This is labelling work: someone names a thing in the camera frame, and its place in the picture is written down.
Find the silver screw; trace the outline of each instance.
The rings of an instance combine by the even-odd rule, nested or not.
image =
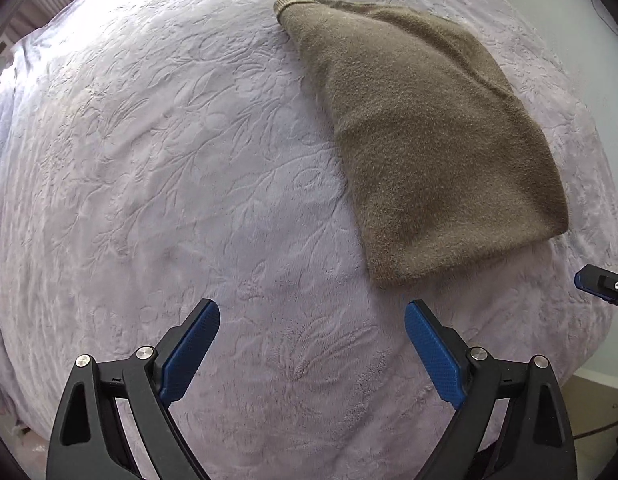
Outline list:
[[[89,361],[91,361],[91,358],[88,355],[84,354],[75,360],[75,365],[79,366],[80,368],[84,368],[86,365],[89,364]]]
[[[476,346],[471,349],[471,357],[476,361],[484,361],[484,359],[489,357],[489,353],[481,346]]]
[[[138,359],[148,359],[152,355],[153,355],[153,348],[151,348],[150,346],[143,346],[141,348],[138,348],[138,351],[135,353],[135,356]]]
[[[538,368],[546,368],[549,366],[549,360],[543,355],[537,355],[534,357],[534,364]]]

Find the bedspread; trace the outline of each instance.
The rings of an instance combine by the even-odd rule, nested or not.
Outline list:
[[[208,297],[220,331],[171,412],[212,478],[411,479],[452,408],[407,339],[408,301],[566,378],[610,326],[572,277],[618,270],[614,184],[559,61],[505,0],[364,0],[479,38],[542,127],[570,216],[565,235],[470,272],[374,288],[273,1],[78,0],[16,46],[0,86],[0,399],[48,436],[77,355],[124,358]]]

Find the brown garment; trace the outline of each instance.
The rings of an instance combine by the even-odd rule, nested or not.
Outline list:
[[[567,230],[544,134],[462,27],[335,0],[278,0],[274,11],[333,120],[377,285]]]

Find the cable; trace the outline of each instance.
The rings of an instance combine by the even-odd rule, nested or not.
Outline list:
[[[606,20],[605,20],[602,16],[600,16],[600,13],[599,13],[599,12],[598,12],[598,10],[596,9],[596,4],[595,4],[595,3],[593,3],[593,0],[591,0],[591,7],[593,7],[593,10],[594,10],[594,11],[596,12],[596,14],[598,15],[598,18],[600,18],[600,19],[602,20],[602,22],[603,22],[603,23],[604,23],[607,27],[609,27],[609,30],[610,30],[612,33],[614,33],[614,34],[618,37],[618,33],[616,32],[616,30],[615,30],[615,29],[614,29],[611,25],[609,25],[609,24],[606,22]]]
[[[586,436],[595,435],[598,433],[602,433],[603,431],[610,430],[611,428],[615,428],[618,426],[618,420],[612,422],[611,424],[607,424],[606,426],[602,426],[602,428],[597,428],[596,430],[585,431],[585,433],[577,434],[573,437],[573,440],[577,440],[579,438],[585,438]]]

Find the wall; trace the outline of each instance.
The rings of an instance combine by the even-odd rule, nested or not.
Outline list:
[[[618,37],[591,0],[508,1],[560,58],[595,117],[618,192]],[[617,30],[602,3],[593,3]],[[585,367],[618,377],[618,309],[607,340]]]

